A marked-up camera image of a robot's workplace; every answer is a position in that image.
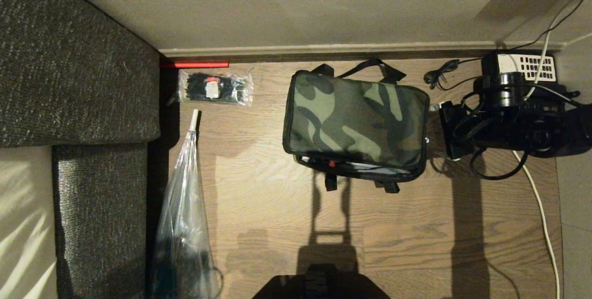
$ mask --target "white cushion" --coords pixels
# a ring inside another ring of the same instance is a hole
[[[51,146],[0,148],[0,298],[57,298]]]

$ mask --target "gray upholstery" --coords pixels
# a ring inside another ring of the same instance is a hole
[[[61,299],[141,299],[146,144],[53,147]]]
[[[86,0],[0,0],[0,147],[156,138],[158,63]]]

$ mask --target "plastic bag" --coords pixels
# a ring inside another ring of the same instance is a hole
[[[219,295],[197,163],[194,110],[165,191],[152,271],[153,299],[214,299]]]
[[[211,101],[250,106],[253,78],[247,73],[210,74],[179,70],[179,101]]]

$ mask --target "floor plank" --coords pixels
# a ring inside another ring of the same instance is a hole
[[[406,72],[402,84],[429,93],[432,104],[455,103],[471,83],[449,92],[429,90],[427,70],[445,59],[389,61]],[[312,260],[332,260],[370,277],[392,298],[553,298],[554,279],[541,217],[523,173],[503,181],[481,181],[468,160],[444,160],[438,119],[429,122],[430,160],[416,181],[387,195],[373,183],[342,180],[325,192],[321,176],[294,162],[281,145],[290,77],[318,62],[255,63],[231,69],[254,75],[252,107],[182,103],[180,130],[194,108],[203,111],[199,158],[211,246],[224,273],[222,298],[252,297],[271,277],[294,274]],[[357,62],[330,62],[336,73]],[[480,73],[478,61],[448,74],[456,83]],[[357,79],[377,80],[370,68]],[[170,152],[170,168],[180,140]],[[516,165],[509,151],[489,150],[486,173]],[[554,159],[527,162],[545,206],[549,233],[562,270],[559,194]],[[348,213],[343,212],[343,204]],[[319,236],[311,244],[311,220],[319,208]]]

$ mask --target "red stick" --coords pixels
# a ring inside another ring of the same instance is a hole
[[[161,63],[161,68],[228,68],[228,62],[173,62]]]

